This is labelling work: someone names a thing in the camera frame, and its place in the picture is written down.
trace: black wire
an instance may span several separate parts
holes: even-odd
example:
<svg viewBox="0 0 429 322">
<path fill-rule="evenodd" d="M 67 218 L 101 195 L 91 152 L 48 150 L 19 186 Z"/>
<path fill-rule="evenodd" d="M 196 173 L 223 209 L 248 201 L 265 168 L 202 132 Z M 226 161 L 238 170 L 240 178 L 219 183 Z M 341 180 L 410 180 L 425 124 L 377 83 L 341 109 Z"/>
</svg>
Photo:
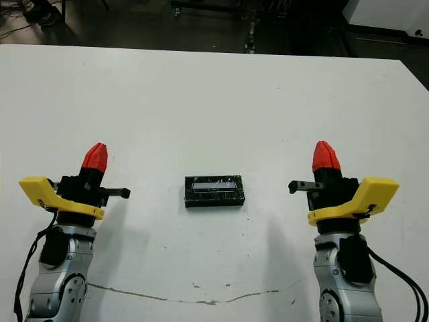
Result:
<svg viewBox="0 0 429 322">
<path fill-rule="evenodd" d="M 416 282 L 414 282 L 407 274 L 393 266 L 392 264 L 386 262 L 383 258 L 378 256 L 376 253 L 373 252 L 371 248 L 368 248 L 368 253 L 371 255 L 371 257 L 379 262 L 380 264 L 384 265 L 387 269 L 389 269 L 394 274 L 398 275 L 400 278 L 402 278 L 408 285 L 410 285 L 411 289 L 414 292 L 414 295 L 416 296 L 417 300 L 417 317 L 416 321 L 420 318 L 420 301 L 418 298 L 418 294 L 422 297 L 423 302 L 423 316 L 422 316 L 422 322 L 427 322 L 428 315 L 429 315 L 429 305 L 428 305 L 428 299 L 426 298 L 426 295 L 424 294 L 423 290 L 418 286 Z"/>
<path fill-rule="evenodd" d="M 16 314 L 18 322 L 23 321 L 21 300 L 19 299 L 19 296 L 21 295 L 21 291 L 22 291 L 22 288 L 24 286 L 25 271 L 27 270 L 27 266 L 28 266 L 30 258 L 33 256 L 33 254 L 36 252 L 36 250 L 38 248 L 38 242 L 39 242 L 40 238 L 45 236 L 51 230 L 52 226 L 54 225 L 55 220 L 56 220 L 56 215 L 57 215 L 57 211 L 54 212 L 54 217 L 52 218 L 49 226 L 47 226 L 47 228 L 43 229 L 42 231 L 38 232 L 36 239 L 33 241 L 33 244 L 29 249 L 27 259 L 25 260 L 24 267 L 22 268 L 21 275 L 19 276 L 18 285 L 16 286 L 16 291 L 15 291 L 15 302 L 13 304 L 13 312 Z"/>
<path fill-rule="evenodd" d="M 18 30 L 22 30 L 25 28 L 28 28 L 30 25 L 25 25 L 24 27 L 20 27 L 20 28 L 16 28 L 16 29 L 12 29 L 9 30 L 8 32 L 5 32 L 3 34 L 0 34 L 0 40 L 5 39 L 7 37 L 9 37 L 12 33 L 17 32 Z"/>
</svg>

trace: white table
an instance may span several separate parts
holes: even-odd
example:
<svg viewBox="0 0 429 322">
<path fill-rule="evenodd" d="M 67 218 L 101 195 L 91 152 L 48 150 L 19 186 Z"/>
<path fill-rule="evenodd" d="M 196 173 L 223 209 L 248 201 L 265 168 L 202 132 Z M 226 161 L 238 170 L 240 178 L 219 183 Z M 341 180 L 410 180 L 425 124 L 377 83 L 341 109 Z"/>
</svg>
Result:
<svg viewBox="0 0 429 322">
<path fill-rule="evenodd" d="M 429 93 L 401 62 L 54 46 L 0 46 L 0 62 L 0 320 L 51 219 L 17 182 L 75 175 L 98 141 L 103 186 L 131 198 L 97 224 L 88 279 L 130 294 L 90 286 L 82 322 L 319 321 L 317 231 L 287 188 L 312 180 L 318 140 L 345 176 L 401 183 L 363 234 L 429 290 Z M 245 205 L 185 209 L 184 177 L 211 174 L 241 174 Z M 413 321 L 411 290 L 376 269 L 385 320 Z"/>
</svg>

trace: crack on table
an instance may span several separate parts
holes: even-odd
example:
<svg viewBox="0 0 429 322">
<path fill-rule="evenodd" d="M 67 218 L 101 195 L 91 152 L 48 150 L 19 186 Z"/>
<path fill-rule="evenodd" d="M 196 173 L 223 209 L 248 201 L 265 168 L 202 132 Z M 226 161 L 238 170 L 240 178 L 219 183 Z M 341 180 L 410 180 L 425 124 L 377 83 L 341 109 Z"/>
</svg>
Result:
<svg viewBox="0 0 429 322">
<path fill-rule="evenodd" d="M 93 284 L 93 283 L 88 283 L 89 286 L 95 287 L 95 288 L 99 288 L 101 290 L 109 290 L 111 292 L 115 292 L 115 293 L 120 293 L 120 294 L 126 294 L 126 295 L 132 295 L 134 297 L 143 297 L 145 299 L 151 299 L 151 300 L 158 300 L 158 301 L 167 301 L 167 302 L 173 302 L 173 303 L 186 303 L 186 304 L 203 304 L 203 305 L 216 305 L 216 304 L 221 304 L 221 303 L 232 303 L 234 301 L 238 301 L 247 297 L 254 297 L 257 295 L 263 295 L 263 294 L 270 294 L 270 293 L 279 293 L 279 292 L 285 292 L 287 290 L 289 290 L 290 288 L 294 287 L 295 285 L 297 285 L 299 282 L 303 281 L 305 278 L 301 278 L 297 281 L 295 281 L 294 283 L 292 283 L 291 285 L 289 285 L 288 287 L 281 289 L 281 290 L 265 290 L 265 291 L 261 291 L 261 292 L 253 292 L 253 293 L 247 293 L 244 295 L 240 295 L 239 297 L 235 297 L 231 300 L 227 300 L 227 301 L 215 301 L 215 300 L 211 300 L 211 301 L 184 301 L 184 300 L 174 300 L 174 299 L 168 299 L 168 298 L 164 298 L 164 297 L 155 297 L 153 295 L 147 295 L 147 294 L 143 294 L 143 293 L 136 293 L 136 292 L 129 292 L 126 290 L 117 290 L 116 288 L 113 287 L 106 287 L 106 286 L 101 286 L 101 285 L 97 285 L 97 284 Z"/>
</svg>

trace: dark floor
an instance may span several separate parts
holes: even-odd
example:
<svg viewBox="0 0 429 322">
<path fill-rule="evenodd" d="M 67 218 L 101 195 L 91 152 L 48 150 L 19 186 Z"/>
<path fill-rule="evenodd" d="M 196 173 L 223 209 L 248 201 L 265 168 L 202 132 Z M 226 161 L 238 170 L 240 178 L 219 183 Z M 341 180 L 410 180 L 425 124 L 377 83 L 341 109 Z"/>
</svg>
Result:
<svg viewBox="0 0 429 322">
<path fill-rule="evenodd" d="M 3 1 L 0 44 L 245 52 L 251 19 L 234 19 L 229 13 L 186 8 L 174 17 L 170 0 L 107 0 L 107 3 L 109 11 L 100 0 L 69 0 L 66 24 L 45 30 L 33 24 L 8 35 L 9 30 L 25 27 L 28 23 L 20 11 L 7 10 L 12 3 Z M 311 54 L 349 56 L 338 28 L 325 21 L 315 21 L 305 34 L 312 44 Z M 258 21 L 255 53 L 297 54 L 290 43 L 290 29 L 282 21 Z M 405 44 L 401 38 L 371 34 L 346 32 L 346 36 L 357 56 L 400 59 L 429 89 L 429 46 Z"/>
</svg>

